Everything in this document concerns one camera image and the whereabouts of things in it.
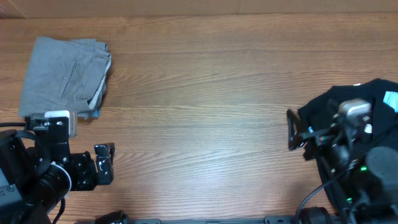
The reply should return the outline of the grey cotton shorts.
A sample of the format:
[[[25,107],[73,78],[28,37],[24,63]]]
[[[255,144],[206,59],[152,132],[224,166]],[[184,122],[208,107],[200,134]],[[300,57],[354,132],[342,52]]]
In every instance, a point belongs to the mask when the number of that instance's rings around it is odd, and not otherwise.
[[[19,116],[100,109],[111,58],[108,44],[96,39],[36,38],[25,73]]]

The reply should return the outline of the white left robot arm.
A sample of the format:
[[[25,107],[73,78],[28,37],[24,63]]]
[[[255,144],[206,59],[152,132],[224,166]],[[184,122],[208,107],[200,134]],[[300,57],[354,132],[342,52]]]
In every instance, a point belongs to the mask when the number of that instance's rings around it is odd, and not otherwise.
[[[70,152],[69,134],[26,130],[1,132],[1,223],[50,223],[48,213],[65,209],[71,191],[91,191],[114,179],[114,143]]]

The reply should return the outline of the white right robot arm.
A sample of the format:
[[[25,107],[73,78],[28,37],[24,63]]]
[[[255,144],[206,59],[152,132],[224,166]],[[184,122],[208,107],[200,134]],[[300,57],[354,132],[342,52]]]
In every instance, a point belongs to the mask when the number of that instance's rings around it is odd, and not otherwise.
[[[370,104],[336,110],[331,124],[317,131],[306,129],[292,110],[286,115],[289,149],[305,148],[304,158],[316,160],[322,180],[299,205],[294,223],[333,223],[321,208],[306,208],[322,190],[340,223],[397,222],[397,147],[375,137]]]

